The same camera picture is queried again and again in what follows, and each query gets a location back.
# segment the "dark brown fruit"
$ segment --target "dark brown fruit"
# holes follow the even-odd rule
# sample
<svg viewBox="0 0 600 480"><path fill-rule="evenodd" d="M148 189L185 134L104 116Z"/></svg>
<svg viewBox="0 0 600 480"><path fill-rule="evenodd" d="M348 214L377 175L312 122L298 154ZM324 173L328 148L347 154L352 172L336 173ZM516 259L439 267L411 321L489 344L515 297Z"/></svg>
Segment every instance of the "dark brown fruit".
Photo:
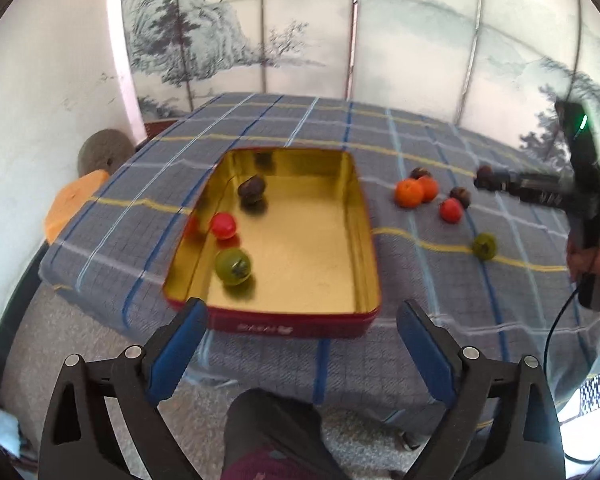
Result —
<svg viewBox="0 0 600 480"><path fill-rule="evenodd" d="M238 186L238 196L244 205L252 205L262 200L267 183L259 175L253 175Z"/></svg>
<svg viewBox="0 0 600 480"><path fill-rule="evenodd" d="M413 168L410 177L418 180L421 176L431 176L427 168Z"/></svg>
<svg viewBox="0 0 600 480"><path fill-rule="evenodd" d="M453 188L449 193L449 196L458 200L464 209L468 209L468 207L471 205L471 193L464 187Z"/></svg>
<svg viewBox="0 0 600 480"><path fill-rule="evenodd" d="M480 166L480 168L478 168L478 171L476 171L475 176L477 178L484 178L486 176L491 176L492 174L493 168L488 164L485 164L484 166Z"/></svg>

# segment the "yellow stripe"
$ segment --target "yellow stripe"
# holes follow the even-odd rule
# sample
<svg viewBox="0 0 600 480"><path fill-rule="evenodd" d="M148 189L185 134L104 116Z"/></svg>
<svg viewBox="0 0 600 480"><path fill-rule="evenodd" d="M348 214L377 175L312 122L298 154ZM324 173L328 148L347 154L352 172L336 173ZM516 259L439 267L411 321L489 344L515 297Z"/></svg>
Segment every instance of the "yellow stripe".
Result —
<svg viewBox="0 0 600 480"><path fill-rule="evenodd" d="M528 264L521 260L513 260L512 258L507 258L506 256L500 255L494 257L493 261L505 265L510 265L512 267L521 267L523 269L537 270L538 272L566 272L567 270L567 267L565 266Z"/></svg>
<svg viewBox="0 0 600 480"><path fill-rule="evenodd" d="M131 200L117 200L115 198L105 198L102 196L90 196L87 200L88 202L98 202L101 204L117 205L120 207L144 205L149 209L155 209L156 211L163 211L165 213L181 213L183 215L189 215L192 211L190 207L160 204L149 198L141 198L140 200L132 202Z"/></svg>
<svg viewBox="0 0 600 480"><path fill-rule="evenodd" d="M472 254L472 251L467 246L462 245L443 245L443 244L434 244L432 242L426 242L424 240L420 240L419 238L414 237L411 233L398 229L395 227L377 227L373 229L373 234L381 235L381 234L389 234L400 236L402 238L406 238L415 244L418 244L420 247L427 249L429 251L435 251L438 253L462 253L462 254ZM496 256L493 259L494 262L498 262L500 264L512 266L512 267L521 267L523 269L531 269L536 270L537 272L566 272L567 268L563 266L543 266L537 264L528 264L523 262L522 260L514 260L513 258L506 258L504 256Z"/></svg>
<svg viewBox="0 0 600 480"><path fill-rule="evenodd" d="M259 102L247 102L247 103L243 103L242 106L271 106L271 103L259 103ZM222 104L222 103L218 103L218 104L210 104L207 105L207 108L213 108L213 107L231 107L231 106L235 106L235 104ZM275 107L277 108L304 108L304 109L308 109L309 105L302 105L302 104L296 104L296 103L276 103L274 104ZM342 106L317 106L314 108L315 110L339 110L339 111L343 111L343 112L347 112L349 111L348 108L346 107L342 107ZM355 108L351 109L352 113L357 114L357 115L362 115L362 116L367 116L367 117L377 117L379 119L385 119L386 115L381 114L380 112L371 112L369 110L356 110ZM440 130L441 127L439 124L434 124L434 123L427 123L427 121L415 121L412 119L405 119L399 116L394 116L393 117L394 121L397 123L405 123L405 124L415 124L416 126L425 126L428 128L433 128L435 130ZM514 162L518 163L518 164L522 164L523 166L526 166L528 168L534 168L535 170L541 169L540 166L536 166L535 164L531 164L530 162L527 162L526 160L522 160L521 158L516 157L513 153L509 153L506 152L505 150L501 150L499 148L495 148L493 146L489 146L487 144L485 144L484 142L481 142L478 139L474 139L473 137L467 137L467 136L463 136L460 135L463 139L467 140L468 142L475 144L476 146L480 146L481 148L485 148L487 150L492 150L496 153L499 153L502 156L505 156L507 158L509 158L510 160L513 160ZM177 138L177 137L172 137L172 140L184 140L185 137L181 137L181 138Z"/></svg>
<svg viewBox="0 0 600 480"><path fill-rule="evenodd" d="M195 137L191 137L191 136L187 136L187 137L176 137L176 136L166 136L166 137L157 137L156 140L160 140L161 142L170 142L173 140L192 140L195 139L197 136Z"/></svg>
<svg viewBox="0 0 600 480"><path fill-rule="evenodd" d="M271 106L271 103L259 103L259 102L247 102L247 103L243 103L241 106ZM235 106L235 104L222 104L222 103L218 103L218 104L210 104L207 105L206 108L213 108L213 107L231 107L231 106ZM308 109L309 105L301 105L301 104L296 104L296 103L276 103L274 104L274 107L276 108L304 108L304 109ZM342 107L342 106L316 106L314 107L314 110L339 110L342 112L348 112L349 108L347 107ZM381 114L379 112L371 112L369 110L356 110L355 108L351 109L351 112L357 115L364 115L367 117L378 117L380 119L386 119L386 115ZM394 116L394 121L397 123L406 123L406 124L417 124L419 126L428 126L429 128L435 128L436 130L440 129L440 126L438 124L433 124L433 123L427 123L425 121L414 121L411 119L405 119L402 117L395 117Z"/></svg>
<svg viewBox="0 0 600 480"><path fill-rule="evenodd" d="M225 134L206 134L205 137L209 137L211 139L226 139L226 140L235 140L235 136L228 136ZM190 140L193 137L181 137L178 140ZM245 137L250 140L262 140L262 141L271 141L271 142L286 142L286 137L260 137L260 136L249 136ZM297 137L294 139L294 143L296 144L315 144L317 146L333 146L340 148L342 146L347 146L348 148L357 148L359 150L365 150L366 152L375 152L381 153L382 155L389 156L402 156L402 158L406 158L407 160L413 160L414 162L419 162L421 164L426 164L428 166L435 166L437 168L442 168L444 170L451 170L454 173L463 174L466 176L473 177L474 173L471 171L463 170L462 168L456 168L455 166L450 166L448 164L443 164L437 160L433 160L431 158L425 158L423 156L411 155L411 153L398 153L394 152L394 150L388 150L387 148L380 148L379 146L372 146L370 144L359 144L357 142L339 142L337 140L314 140L314 139L298 139Z"/></svg>
<svg viewBox="0 0 600 480"><path fill-rule="evenodd" d="M154 202L148 198L141 198L140 200L136 200L132 202L131 200L117 200L113 198L104 198L104 197L96 197L90 196L87 199L89 202L99 202L101 204L107 205L117 205L120 207L128 207L128 206L139 206L143 205L148 207L149 209L154 209L156 211L163 211L167 213L178 213L183 215L191 214L192 208L190 207L178 207L173 205L166 205ZM472 251L467 246L462 245L446 245L446 244L436 244L433 242L427 242L426 240L421 240L419 238L414 237L410 232L405 231L404 229L398 229L395 227L376 227L373 229L373 234L375 235L395 235L402 238L406 238L411 242L418 244L423 249L427 251L434 251L437 253L461 253L461 254L472 254ZM512 266L512 267L520 267L522 269L531 269L536 270L537 272L565 272L567 270L566 267L563 266L543 266L537 264L527 264L522 260L514 260L513 258L506 258L505 256L496 256L493 261Z"/></svg>
<svg viewBox="0 0 600 480"><path fill-rule="evenodd" d="M426 242L424 240L420 240L413 236L410 232L405 231L404 229L399 229L397 227L376 227L372 229L372 233L375 235L395 235L400 236L402 238L406 238L415 244L418 244L423 249L428 249L429 251L435 251L437 253L462 253L462 254L471 254L471 249L462 245L443 245L443 244L434 244L432 242Z"/></svg>
<svg viewBox="0 0 600 480"><path fill-rule="evenodd" d="M493 146L488 146L481 140L473 139L471 137L467 137L464 135L460 135L460 136L467 142L475 144L476 146L480 146L481 148L484 148L485 150L491 150L492 152L496 152L502 156L506 156L507 158L510 158L510 160L513 160L514 162L516 162L518 164L522 164L522 166L526 166L527 168L533 168L534 170L542 169L540 166L536 166L535 164L531 164L530 162L527 162L526 160L522 160L521 158L516 157L513 153L506 152L505 150L501 150L499 148L494 148Z"/></svg>

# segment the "maroon cloth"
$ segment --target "maroon cloth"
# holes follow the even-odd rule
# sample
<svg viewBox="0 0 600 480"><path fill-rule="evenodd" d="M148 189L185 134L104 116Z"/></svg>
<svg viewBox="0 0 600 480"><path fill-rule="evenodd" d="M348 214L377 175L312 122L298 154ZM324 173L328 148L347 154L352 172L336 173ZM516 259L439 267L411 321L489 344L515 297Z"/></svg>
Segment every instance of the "maroon cloth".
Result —
<svg viewBox="0 0 600 480"><path fill-rule="evenodd" d="M264 447L238 460L220 480L318 480L318 476L273 447Z"/></svg>

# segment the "metal screw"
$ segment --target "metal screw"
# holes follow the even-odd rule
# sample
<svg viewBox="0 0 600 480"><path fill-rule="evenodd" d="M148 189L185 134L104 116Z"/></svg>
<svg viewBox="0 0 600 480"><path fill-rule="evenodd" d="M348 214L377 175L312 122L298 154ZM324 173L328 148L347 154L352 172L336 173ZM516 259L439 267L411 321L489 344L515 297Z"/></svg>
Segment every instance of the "metal screw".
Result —
<svg viewBox="0 0 600 480"><path fill-rule="evenodd" d="M140 357L142 354L142 348L139 346L130 346L125 350L125 357L127 359L135 359L136 357Z"/></svg>
<svg viewBox="0 0 600 480"><path fill-rule="evenodd" d="M67 366L75 366L80 362L80 356L78 354L71 354L67 359L64 360L64 364Z"/></svg>
<svg viewBox="0 0 600 480"><path fill-rule="evenodd" d="M468 346L467 348L462 349L462 355L467 359L477 359L480 357L480 352L477 348Z"/></svg>
<svg viewBox="0 0 600 480"><path fill-rule="evenodd" d="M538 359L532 355L527 355L525 356L525 365L527 365L529 368L538 368Z"/></svg>

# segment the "metal pole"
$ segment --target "metal pole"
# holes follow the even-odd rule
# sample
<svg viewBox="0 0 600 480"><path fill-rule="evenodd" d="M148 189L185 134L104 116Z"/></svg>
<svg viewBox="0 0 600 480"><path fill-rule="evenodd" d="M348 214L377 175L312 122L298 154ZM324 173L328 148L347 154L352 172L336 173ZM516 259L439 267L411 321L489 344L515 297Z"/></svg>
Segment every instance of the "metal pole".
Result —
<svg viewBox="0 0 600 480"><path fill-rule="evenodd" d="M187 68L187 57L184 52L184 35L182 32L182 15L180 13L180 0L176 0L176 32L178 34L178 42L180 43L180 59L182 60L182 69L185 76L185 86L187 88L187 101L189 102L189 111L193 111L193 95L191 94L191 72Z"/></svg>
<svg viewBox="0 0 600 480"><path fill-rule="evenodd" d="M347 70L347 82L344 89L344 98L351 99L353 86L353 63L356 57L356 34L358 31L358 0L351 1L351 35L349 37L349 67Z"/></svg>
<svg viewBox="0 0 600 480"><path fill-rule="evenodd" d="M571 72L571 79L569 82L569 89L567 90L567 96L564 98L565 101L568 101L569 98L571 97L571 91L573 90L573 84L576 81L576 77L578 75L578 62L580 61L580 45L582 44L582 0L576 0L577 5L578 5L578 36L577 36L577 40L576 40L576 57L573 60L573 71ZM555 146L555 141L558 138L558 135L560 135L560 131L556 130L556 132L554 133L554 138L551 139L551 143L549 143L549 147L546 150L546 153L544 154L544 157L542 158L543 162L546 162L547 159L549 158L549 155L551 155L551 152Z"/></svg>
<svg viewBox="0 0 600 480"><path fill-rule="evenodd" d="M475 9L475 27L474 27L474 40L471 45L471 52L469 53L469 63L466 67L466 75L464 76L464 85L462 85L462 93L460 94L460 102L456 109L456 118L454 124L458 126L460 119L462 119L462 113L464 112L464 102L466 101L466 95L469 91L469 85L471 84L471 76L474 72L474 60L475 51L478 48L478 35L480 34L480 22L482 21L482 0L478 0L478 6Z"/></svg>
<svg viewBox="0 0 600 480"><path fill-rule="evenodd" d="M267 59L264 37L264 0L260 0L260 80L262 93L267 93Z"/></svg>

